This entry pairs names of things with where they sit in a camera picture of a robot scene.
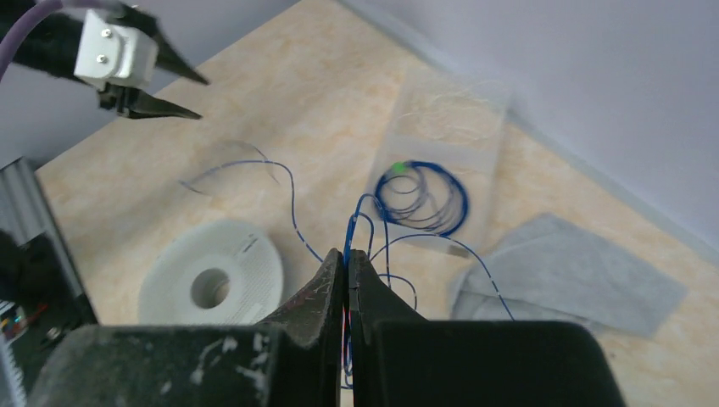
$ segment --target purple cable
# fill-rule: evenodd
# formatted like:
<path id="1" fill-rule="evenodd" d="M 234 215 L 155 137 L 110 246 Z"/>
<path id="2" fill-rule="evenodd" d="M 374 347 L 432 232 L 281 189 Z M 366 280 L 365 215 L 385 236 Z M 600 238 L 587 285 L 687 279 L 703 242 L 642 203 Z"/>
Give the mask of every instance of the purple cable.
<path id="1" fill-rule="evenodd" d="M 101 8 L 117 12 L 121 11 L 122 3 L 117 0 L 41 0 L 15 21 L 3 41 L 0 42 L 0 81 L 3 80 L 10 63 L 13 62 L 15 53 L 20 49 L 20 44 L 30 32 L 50 14 L 64 7 Z"/>

